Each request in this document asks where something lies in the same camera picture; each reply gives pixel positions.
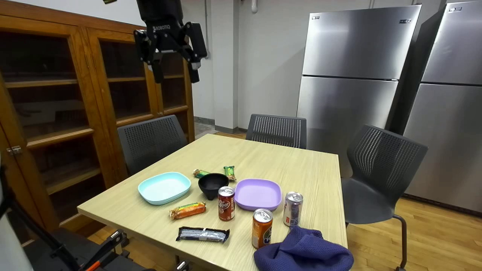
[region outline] light blue plate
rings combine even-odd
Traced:
[[[142,197],[154,205],[169,203],[187,193],[191,181],[179,172],[166,172],[151,177],[139,184]]]

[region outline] stainless steel refrigerator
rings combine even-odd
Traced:
[[[346,155],[364,124],[385,128],[420,5],[309,15],[297,116],[307,148]]]
[[[449,3],[421,27],[404,136],[428,146],[406,193],[482,212],[482,1]]]

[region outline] cabinet door latch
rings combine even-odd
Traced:
[[[20,146],[15,146],[12,148],[7,148],[7,153],[11,156],[22,153],[22,148]]]

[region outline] mesh chair back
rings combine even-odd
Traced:
[[[252,114],[246,139],[306,149],[306,119]]]
[[[117,130],[131,175],[187,144],[174,115],[122,126]]]
[[[428,148],[401,135],[365,125],[348,148],[352,179],[397,200],[412,181]]]

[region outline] blue cloth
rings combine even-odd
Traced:
[[[254,262],[260,271],[348,271],[353,255],[324,240],[319,230],[295,226],[283,242],[256,250]]]

